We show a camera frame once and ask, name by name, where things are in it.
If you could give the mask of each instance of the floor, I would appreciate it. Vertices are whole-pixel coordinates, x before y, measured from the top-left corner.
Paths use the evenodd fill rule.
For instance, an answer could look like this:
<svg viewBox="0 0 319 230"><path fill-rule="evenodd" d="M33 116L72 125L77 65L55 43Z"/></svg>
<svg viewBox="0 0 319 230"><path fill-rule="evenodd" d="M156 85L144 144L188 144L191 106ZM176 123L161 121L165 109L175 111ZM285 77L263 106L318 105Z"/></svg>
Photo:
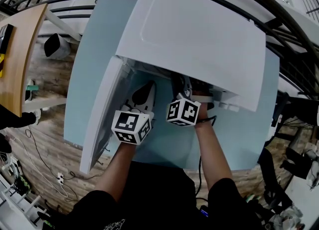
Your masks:
<svg viewBox="0 0 319 230"><path fill-rule="evenodd" d="M44 55L44 41L45 39L39 38L35 45L35 50L32 55L32 62L29 69L29 77L34 79L35 83L39 85L38 95L49 91L66 96L73 61L78 45L77 43L72 42L71 54L63 61L52 60L47 59ZM73 171L77 176L81 176L81 178L90 178L94 175L102 174L110 162L110 157L105 155L99 159L99 163L95 165L90 175L84 176L78 171L82 151L75 144L70 144L63 139L64 112L65 106L52 107L48 111L42 112L41 120L37 126L31 126L31 131L42 159L52 170L55 176L57 176L58 172L61 172L64 174L64 178L66 179L72 178L69 174L70 171ZM50 173L48 168L43 162L41 162L33 139L28 138L25 134L26 129L27 128L25 127L19 129L6 128L1 132L11 138L10 143L12 145L12 153L20 160L22 164L22 170L32 184L33 192L40 194L43 198L41 204L43 205L44 200L47 200L51 207L56 208L58 205L60 205L61 212L70 212L76 202L75 200L77 199L69 187L74 190L78 199L80 199L93 189L98 177L94 177L89 180L82 180L79 178L65 180L65 184L69 186L64 186L68 198L63 197L62 195L66 196L65 192L58 185L57 180ZM294 134L296 131L297 129L292 127L282 128L282 132L288 134ZM306 143L309 141L311 133L312 132L310 130L304 130L302 132L300 141L298 142L298 152L301 152L301 150L305 147ZM38 170L31 162L23 145L25 146L30 158ZM283 160L285 148L287 146L287 141L275 138L268 147L273 155L276 173L277 176L281 178L281 185L283 187L286 186L291 177L287 171L279 168ZM7 178L10 178L6 172L2 173ZM198 171L186 171L186 173L195 182L197 188L199 185ZM259 165L251 170L234 171L233 176L238 190L242 196L251 193L256 195L263 194L264 183ZM207 198L208 190L203 174L202 180L202 188L198 196ZM205 204L205 201L197 201L198 206Z"/></svg>

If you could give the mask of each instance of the power strip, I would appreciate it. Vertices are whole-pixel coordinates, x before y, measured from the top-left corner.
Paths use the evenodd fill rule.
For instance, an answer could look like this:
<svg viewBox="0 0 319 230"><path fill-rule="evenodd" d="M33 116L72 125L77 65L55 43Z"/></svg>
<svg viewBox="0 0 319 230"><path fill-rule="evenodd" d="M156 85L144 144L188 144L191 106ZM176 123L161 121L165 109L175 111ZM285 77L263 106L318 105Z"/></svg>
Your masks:
<svg viewBox="0 0 319 230"><path fill-rule="evenodd" d="M57 181L59 184L63 185L64 184L64 175L62 173L58 173Z"/></svg>

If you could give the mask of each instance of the wooden table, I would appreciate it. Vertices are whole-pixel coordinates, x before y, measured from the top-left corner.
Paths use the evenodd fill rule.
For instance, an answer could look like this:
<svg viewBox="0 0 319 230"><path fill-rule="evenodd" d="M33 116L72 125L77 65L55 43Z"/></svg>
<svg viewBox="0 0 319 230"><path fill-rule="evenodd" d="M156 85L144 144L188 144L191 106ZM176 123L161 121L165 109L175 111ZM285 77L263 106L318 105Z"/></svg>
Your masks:
<svg viewBox="0 0 319 230"><path fill-rule="evenodd" d="M21 116L22 112L66 103L66 98L61 97L24 102L26 73L44 18L46 17L76 40L79 41L81 38L80 34L47 10L47 6L47 4L38 5L0 22L0 27L7 24L14 26L5 54L3 76L0 78L0 104L17 116Z"/></svg>

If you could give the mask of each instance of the white bin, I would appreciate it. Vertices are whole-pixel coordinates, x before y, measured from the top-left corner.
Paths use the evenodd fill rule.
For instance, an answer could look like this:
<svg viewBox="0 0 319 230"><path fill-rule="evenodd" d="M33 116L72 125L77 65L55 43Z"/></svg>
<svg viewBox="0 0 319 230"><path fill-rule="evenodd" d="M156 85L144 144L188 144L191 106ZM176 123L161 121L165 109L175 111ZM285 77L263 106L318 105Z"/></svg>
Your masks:
<svg viewBox="0 0 319 230"><path fill-rule="evenodd" d="M45 55L51 59L63 59L70 54L70 44L55 33L44 44Z"/></svg>

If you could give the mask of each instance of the forearm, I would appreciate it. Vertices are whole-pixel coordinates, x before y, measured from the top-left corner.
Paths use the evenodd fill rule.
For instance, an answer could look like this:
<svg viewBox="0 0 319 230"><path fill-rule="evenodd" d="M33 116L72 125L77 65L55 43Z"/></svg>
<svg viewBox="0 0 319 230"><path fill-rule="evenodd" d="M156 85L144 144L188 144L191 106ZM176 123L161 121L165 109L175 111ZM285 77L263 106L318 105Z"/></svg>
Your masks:
<svg viewBox="0 0 319 230"><path fill-rule="evenodd" d="M105 191L118 201L125 187L135 149L135 145L122 142L94 190Z"/></svg>
<svg viewBox="0 0 319 230"><path fill-rule="evenodd" d="M195 130L199 141L202 167L208 189L220 179L232 179L229 165L211 123L209 121L198 123L195 126Z"/></svg>

